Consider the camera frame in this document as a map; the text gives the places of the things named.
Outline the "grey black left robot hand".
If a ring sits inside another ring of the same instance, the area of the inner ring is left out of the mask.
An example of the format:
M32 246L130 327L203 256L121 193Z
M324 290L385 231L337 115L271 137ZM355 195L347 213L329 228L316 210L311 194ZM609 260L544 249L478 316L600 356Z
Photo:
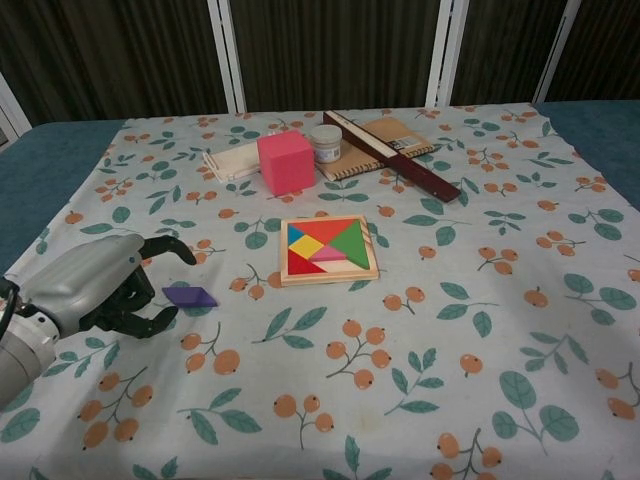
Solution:
M93 327L150 338L163 332L178 313L170 306L151 319L138 314L155 296L142 262L167 252L196 264L190 248L168 235L111 235L78 245L19 288L14 313L37 321L51 319L61 338Z

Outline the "purple tangram parallelogram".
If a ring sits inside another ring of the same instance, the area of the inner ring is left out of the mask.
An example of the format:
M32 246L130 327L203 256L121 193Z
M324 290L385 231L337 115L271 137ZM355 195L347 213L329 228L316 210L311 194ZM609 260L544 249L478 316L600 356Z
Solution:
M213 308L218 302L201 287L163 287L167 299L179 308Z

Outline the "yellow tangram square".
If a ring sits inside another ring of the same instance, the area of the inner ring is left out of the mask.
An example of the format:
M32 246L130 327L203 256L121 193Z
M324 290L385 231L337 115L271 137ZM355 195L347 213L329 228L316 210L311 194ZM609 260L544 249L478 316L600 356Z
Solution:
M323 243L305 234L288 246L288 249L305 260L311 259L325 247Z

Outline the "large red tangram triangle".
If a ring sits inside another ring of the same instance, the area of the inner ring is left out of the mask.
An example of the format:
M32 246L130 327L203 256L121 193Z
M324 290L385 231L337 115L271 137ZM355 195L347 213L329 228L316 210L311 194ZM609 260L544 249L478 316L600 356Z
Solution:
M293 224L305 234L315 238L323 244L329 242L343 230L345 230L354 219L313 221L313 222L297 222Z

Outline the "pink tangram triangle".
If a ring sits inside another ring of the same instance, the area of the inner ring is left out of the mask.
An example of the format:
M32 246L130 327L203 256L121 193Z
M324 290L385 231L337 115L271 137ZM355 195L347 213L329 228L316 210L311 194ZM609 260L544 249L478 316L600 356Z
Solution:
M323 246L320 250L315 252L309 258L309 260L313 263L328 262L328 261L342 261L346 259L347 259L347 255L344 252L334 248L331 245Z

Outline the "large green tangram triangle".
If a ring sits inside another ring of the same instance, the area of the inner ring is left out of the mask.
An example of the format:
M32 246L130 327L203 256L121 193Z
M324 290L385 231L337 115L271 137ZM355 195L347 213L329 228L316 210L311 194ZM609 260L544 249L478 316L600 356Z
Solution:
M345 230L329 242L329 245L344 253L346 259L354 265L364 270L370 269L366 244L358 220L354 219Z

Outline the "folded beige cloth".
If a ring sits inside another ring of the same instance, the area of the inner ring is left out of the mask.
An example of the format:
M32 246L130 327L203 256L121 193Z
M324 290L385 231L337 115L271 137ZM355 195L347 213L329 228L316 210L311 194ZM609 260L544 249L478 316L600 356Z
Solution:
M204 152L203 161L220 183L235 181L260 170L256 142L214 154Z

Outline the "pink foam cube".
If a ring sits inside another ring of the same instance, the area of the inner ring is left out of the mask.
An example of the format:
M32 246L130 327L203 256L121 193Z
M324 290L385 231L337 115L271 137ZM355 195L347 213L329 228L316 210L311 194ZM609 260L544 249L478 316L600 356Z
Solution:
M298 131L259 138L257 149L262 177L273 195L281 196L315 185L313 149Z

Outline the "small white lidded jar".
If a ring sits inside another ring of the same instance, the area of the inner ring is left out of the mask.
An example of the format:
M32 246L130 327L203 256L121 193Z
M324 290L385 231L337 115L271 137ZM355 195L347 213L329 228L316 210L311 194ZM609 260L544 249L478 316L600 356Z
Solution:
M335 125L318 125L309 136L317 163L329 164L341 158L342 130Z

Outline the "dark brown curtain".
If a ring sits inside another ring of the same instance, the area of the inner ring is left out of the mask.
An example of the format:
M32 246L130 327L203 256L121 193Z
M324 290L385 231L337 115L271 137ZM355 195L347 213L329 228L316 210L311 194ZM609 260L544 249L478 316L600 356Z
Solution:
M439 0L231 0L251 112L425 102ZM531 100L545 0L469 0L455 106ZM225 113L206 0L0 0L32 125ZM581 0L550 101L640 100L640 0Z

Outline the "long dark red wooden box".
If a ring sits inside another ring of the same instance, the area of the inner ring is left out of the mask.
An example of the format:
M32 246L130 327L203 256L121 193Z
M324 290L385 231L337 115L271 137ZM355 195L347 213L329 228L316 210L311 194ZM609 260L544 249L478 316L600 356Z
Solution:
M414 162L383 142L379 137L349 121L336 111L323 112L323 123L341 129L343 139L352 146L375 158L384 167L394 170L402 177L412 181L426 193L443 202L451 202L461 195L461 191L432 171Z

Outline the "brown stitched notebook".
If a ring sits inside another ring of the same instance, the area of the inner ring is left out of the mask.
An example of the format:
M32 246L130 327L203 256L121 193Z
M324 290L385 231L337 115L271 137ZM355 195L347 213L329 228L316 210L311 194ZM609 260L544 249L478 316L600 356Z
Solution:
M359 126L369 133L376 135L383 142L399 150L409 158L415 158L435 150L434 146L425 138L410 130L401 121L390 116L383 116ZM341 158L329 164L320 164L315 161L315 165L330 181L342 180L361 173L384 168L382 163L357 147L352 146L343 139L343 136Z

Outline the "floral fruit print tablecloth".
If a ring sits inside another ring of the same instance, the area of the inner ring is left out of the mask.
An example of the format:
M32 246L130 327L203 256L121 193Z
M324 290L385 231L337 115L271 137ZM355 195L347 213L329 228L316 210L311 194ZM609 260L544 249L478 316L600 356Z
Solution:
M389 170L275 196L203 161L316 112L131 119L9 268L112 234L214 308L94 329L0 413L0 480L640 480L640 211L527 104L353 111L434 143L441 202ZM362 215L379 278L283 286L281 222Z

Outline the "white metal stand leg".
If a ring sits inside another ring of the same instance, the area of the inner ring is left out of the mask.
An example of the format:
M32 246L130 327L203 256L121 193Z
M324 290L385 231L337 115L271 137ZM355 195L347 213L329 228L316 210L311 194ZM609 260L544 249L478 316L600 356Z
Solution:
M0 72L0 150L8 148L31 129L31 122Z
M545 0L549 16L541 24L536 41L540 47L541 67L532 103L544 102L559 65L574 18L574 0Z
M424 105L448 106L451 101L469 0L439 0Z
M206 0L227 110L247 112L231 0Z

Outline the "wooden tangram puzzle tray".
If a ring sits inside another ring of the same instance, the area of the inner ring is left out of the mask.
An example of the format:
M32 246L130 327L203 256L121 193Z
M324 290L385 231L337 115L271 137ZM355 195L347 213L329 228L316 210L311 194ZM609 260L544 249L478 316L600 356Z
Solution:
M287 225L297 222L313 222L328 220L346 220L356 219L361 224L362 235L366 244L370 269L364 270L349 260L328 261L313 263L325 270L325 273L309 274L309 275L289 275L287 273ZM372 237L366 222L366 218L362 215L346 215L346 216L325 216L313 218L296 218L285 219L281 222L281 239L280 239L280 277L283 286L298 285L315 285L315 284L331 284L342 282L355 282L360 280L371 281L379 278L379 267L374 252Z

